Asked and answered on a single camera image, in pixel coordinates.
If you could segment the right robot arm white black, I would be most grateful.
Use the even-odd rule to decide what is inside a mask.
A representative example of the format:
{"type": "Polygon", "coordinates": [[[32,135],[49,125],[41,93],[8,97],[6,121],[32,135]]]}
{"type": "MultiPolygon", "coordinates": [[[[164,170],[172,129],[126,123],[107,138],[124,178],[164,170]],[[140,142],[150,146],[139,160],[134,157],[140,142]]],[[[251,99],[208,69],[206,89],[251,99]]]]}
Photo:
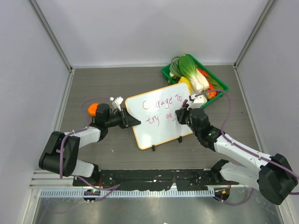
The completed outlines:
{"type": "Polygon", "coordinates": [[[190,109],[185,105],[175,114],[178,123],[187,125],[203,147],[239,162],[239,165],[226,160],[217,162],[211,172],[214,183],[229,181],[247,185],[275,205],[280,205],[289,195],[295,194],[293,189],[298,185],[299,177],[283,155],[265,154],[234,140],[211,125],[201,108],[190,109]]]}

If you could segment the orange framed whiteboard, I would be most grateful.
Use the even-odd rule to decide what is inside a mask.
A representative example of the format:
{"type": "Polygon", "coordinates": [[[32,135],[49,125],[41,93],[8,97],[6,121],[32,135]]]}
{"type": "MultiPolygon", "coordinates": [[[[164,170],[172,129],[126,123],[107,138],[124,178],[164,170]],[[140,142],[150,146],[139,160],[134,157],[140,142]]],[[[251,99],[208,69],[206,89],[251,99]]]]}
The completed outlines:
{"type": "Polygon", "coordinates": [[[188,86],[179,83],[125,100],[129,114],[141,122],[133,127],[140,150],[192,134],[188,126],[178,123],[175,114],[189,95],[188,86]]]}

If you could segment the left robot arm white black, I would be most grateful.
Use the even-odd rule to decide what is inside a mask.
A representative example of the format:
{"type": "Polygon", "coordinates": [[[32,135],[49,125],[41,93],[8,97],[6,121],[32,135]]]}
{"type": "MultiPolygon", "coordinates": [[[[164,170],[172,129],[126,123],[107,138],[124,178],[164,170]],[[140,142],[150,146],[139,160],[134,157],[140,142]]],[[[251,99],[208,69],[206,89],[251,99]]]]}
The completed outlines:
{"type": "Polygon", "coordinates": [[[93,104],[88,108],[92,117],[89,126],[78,131],[51,133],[39,159],[39,168],[62,177],[73,176],[89,186],[100,181],[99,166],[78,159],[79,149],[103,140],[108,129],[137,126],[141,121],[129,114],[126,108],[115,109],[108,104],[93,104]]]}

